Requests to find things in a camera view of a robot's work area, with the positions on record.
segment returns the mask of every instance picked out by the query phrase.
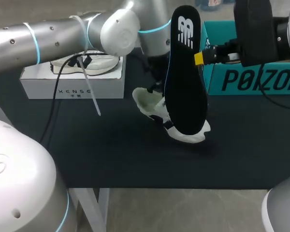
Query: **zip tie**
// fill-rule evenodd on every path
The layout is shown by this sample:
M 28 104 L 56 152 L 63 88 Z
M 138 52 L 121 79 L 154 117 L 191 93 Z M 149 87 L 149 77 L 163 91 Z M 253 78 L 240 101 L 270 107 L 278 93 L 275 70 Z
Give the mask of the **zip tie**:
M 88 50 L 88 47 L 89 47 L 89 40 L 87 39 L 87 32 L 86 32 L 85 24 L 84 24 L 83 20 L 80 18 L 80 16 L 71 15 L 69 18 L 76 19 L 81 24 L 81 26 L 82 26 L 83 33 L 84 33 L 84 39 L 85 39 L 85 49 L 84 49 L 83 55 L 85 55 L 86 52 L 87 52 L 87 50 Z
M 96 98 L 95 98 L 95 95 L 93 94 L 92 87 L 91 87 L 91 85 L 90 85 L 89 79 L 88 79 L 88 77 L 87 77 L 86 70 L 85 70 L 84 65 L 83 65 L 82 57 L 78 57 L 77 60 L 78 60 L 79 64 L 81 65 L 81 68 L 83 69 L 84 76 L 85 76 L 85 79 L 86 79 L 87 85 L 88 85 L 88 87 L 89 87 L 89 89 L 90 89 L 90 94 L 91 94 L 91 97 L 92 97 L 93 103 L 95 104 L 95 107 L 96 107 L 96 109 L 97 109 L 98 115 L 101 116 L 101 112 L 100 112 L 100 109 L 99 109 L 99 106 L 98 106 L 97 100 L 96 100 Z
M 93 89 L 92 89 L 92 87 L 91 87 L 91 85 L 90 85 L 89 79 L 88 79 L 88 77 L 87 77 L 86 70 L 85 70 L 84 65 L 83 65 L 83 56 L 86 54 L 86 52 L 87 52 L 87 50 L 88 50 L 88 46 L 89 46 L 89 40 L 88 40 L 88 38 L 87 38 L 86 27 L 85 27 L 85 24 L 84 24 L 83 20 L 82 20 L 79 16 L 77 16 L 77 15 L 71 15 L 69 18 L 75 18 L 75 19 L 76 19 L 76 20 L 81 24 L 81 26 L 82 26 L 82 28 L 83 28 L 84 38 L 85 38 L 85 41 L 86 41 L 86 43 L 85 43 L 85 49 L 84 49 L 84 53 L 83 53 L 83 55 L 82 55 L 82 56 L 79 56 L 79 57 L 77 58 L 77 60 L 78 60 L 79 64 L 81 65 L 81 68 L 83 69 L 83 73 L 84 73 L 84 76 L 85 76 L 85 79 L 86 79 L 87 85 L 88 85 L 88 87 L 89 87 L 89 89 L 90 89 L 91 98 L 92 98 L 92 100 L 93 100 L 93 103 L 95 104 L 95 107 L 96 107 L 96 109 L 97 109 L 98 115 L 101 116 L 101 112 L 100 112 L 100 109 L 99 109 L 99 106 L 98 106 L 98 103 L 97 103 L 96 97 L 95 97 L 95 95 L 94 95 L 94 93 L 93 93 Z
M 89 42 L 89 44 L 90 44 L 90 46 L 92 47 L 92 48 L 94 48 L 94 46 L 91 44 L 91 42 L 90 42 L 90 39 L 89 39 L 89 26 L 90 26 L 90 24 L 91 24 L 91 22 L 97 17 L 97 16 L 99 16 L 99 15 L 101 15 L 101 13 L 98 13 L 98 14 L 96 14 L 95 16 L 93 16 L 89 21 L 88 21 L 88 25 L 87 25 L 87 39 L 88 39 L 88 42 Z

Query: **sneaker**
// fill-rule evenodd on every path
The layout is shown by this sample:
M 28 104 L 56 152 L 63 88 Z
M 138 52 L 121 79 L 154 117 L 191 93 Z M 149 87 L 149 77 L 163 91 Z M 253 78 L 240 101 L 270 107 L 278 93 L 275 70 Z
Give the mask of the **sneaker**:
M 59 74 L 61 66 L 70 57 L 71 56 L 51 61 L 52 72 L 54 74 Z M 82 56 L 82 61 L 87 75 L 95 76 L 106 73 L 114 68 L 119 62 L 119 57 L 106 55 L 100 51 L 88 51 L 88 53 Z M 83 73 L 83 69 L 76 58 L 69 61 L 62 70 L 62 74 L 72 73 Z
M 163 124 L 167 133 L 173 139 L 181 142 L 196 144 L 205 140 L 205 132 L 211 130 L 207 120 L 200 132 L 194 135 L 185 135 L 180 133 L 170 121 L 169 113 L 165 106 L 165 98 L 156 91 L 148 92 L 145 88 L 136 88 L 132 93 L 133 99 L 141 111 L 152 120 Z

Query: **black table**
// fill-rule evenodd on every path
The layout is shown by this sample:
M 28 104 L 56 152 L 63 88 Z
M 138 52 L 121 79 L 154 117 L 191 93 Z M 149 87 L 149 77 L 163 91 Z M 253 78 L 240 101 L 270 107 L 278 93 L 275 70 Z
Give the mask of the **black table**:
M 51 101 L 28 100 L 19 76 L 0 74 L 0 106 L 39 140 Z M 137 109 L 132 91 L 152 81 L 128 56 L 125 98 L 98 100 L 101 117 L 92 100 L 62 100 L 50 153 L 69 188 L 270 189 L 290 176 L 290 110 L 263 96 L 211 96 L 212 131 L 187 145 Z

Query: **black insole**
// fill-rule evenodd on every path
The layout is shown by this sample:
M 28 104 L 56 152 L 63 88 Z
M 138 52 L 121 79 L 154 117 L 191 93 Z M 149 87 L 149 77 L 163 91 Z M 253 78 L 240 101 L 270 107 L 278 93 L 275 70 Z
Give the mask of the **black insole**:
M 207 94 L 194 54 L 200 50 L 201 20 L 192 6 L 178 7 L 171 21 L 171 52 L 165 83 L 165 103 L 176 129 L 198 133 L 205 122 Z

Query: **teal shoe box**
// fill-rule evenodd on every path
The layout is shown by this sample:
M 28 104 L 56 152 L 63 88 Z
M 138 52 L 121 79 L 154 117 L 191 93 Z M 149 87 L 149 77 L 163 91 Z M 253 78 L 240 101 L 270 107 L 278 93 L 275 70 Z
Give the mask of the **teal shoe box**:
M 236 38 L 234 21 L 206 21 L 202 25 L 201 50 L 209 45 L 219 45 Z M 267 94 L 290 94 L 290 61 L 243 67 L 237 64 L 215 64 L 202 67 L 209 95 L 261 95 L 261 80 Z

